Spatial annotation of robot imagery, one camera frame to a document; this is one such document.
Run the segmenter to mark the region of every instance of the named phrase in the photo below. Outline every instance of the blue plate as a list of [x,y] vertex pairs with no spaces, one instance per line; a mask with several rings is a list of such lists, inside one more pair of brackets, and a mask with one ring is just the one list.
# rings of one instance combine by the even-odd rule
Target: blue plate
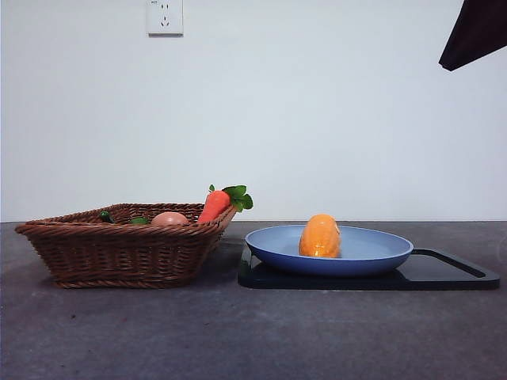
[[289,272],[317,276],[374,276],[401,265],[414,245],[393,234],[365,228],[340,226],[338,258],[299,255],[304,225],[277,226],[246,235],[246,244],[259,260]]

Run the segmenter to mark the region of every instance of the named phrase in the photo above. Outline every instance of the table surface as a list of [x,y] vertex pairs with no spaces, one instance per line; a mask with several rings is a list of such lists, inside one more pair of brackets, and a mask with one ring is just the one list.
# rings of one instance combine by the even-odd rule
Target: table surface
[[[2,228],[2,373],[15,379],[507,379],[507,289],[241,287],[232,222],[195,282],[165,290],[51,283]],[[507,276],[507,222],[343,222],[401,235]]]

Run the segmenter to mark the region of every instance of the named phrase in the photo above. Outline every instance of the wall socket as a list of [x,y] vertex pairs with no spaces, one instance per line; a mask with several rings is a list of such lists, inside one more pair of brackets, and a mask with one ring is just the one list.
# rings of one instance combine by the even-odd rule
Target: wall socket
[[183,36],[183,0],[147,0],[148,36]]

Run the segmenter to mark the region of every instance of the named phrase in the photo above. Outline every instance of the green vegetable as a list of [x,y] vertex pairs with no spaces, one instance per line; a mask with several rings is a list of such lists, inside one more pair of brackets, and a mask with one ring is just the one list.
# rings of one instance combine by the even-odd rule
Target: green vegetable
[[143,216],[138,216],[137,218],[133,218],[130,221],[131,224],[148,224],[148,219],[144,218]]
[[114,223],[114,219],[112,218],[111,214],[109,214],[109,211],[101,211],[98,217],[104,223]]

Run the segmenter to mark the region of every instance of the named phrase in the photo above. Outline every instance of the wicker basket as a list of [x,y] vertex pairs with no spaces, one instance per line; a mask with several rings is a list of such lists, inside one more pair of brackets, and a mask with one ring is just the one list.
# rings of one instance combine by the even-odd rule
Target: wicker basket
[[[60,287],[180,287],[198,274],[236,209],[197,223],[202,203],[122,203],[77,214],[32,220],[16,227],[39,253]],[[107,210],[116,223],[103,223]],[[176,211],[190,221],[176,226],[132,225]]]

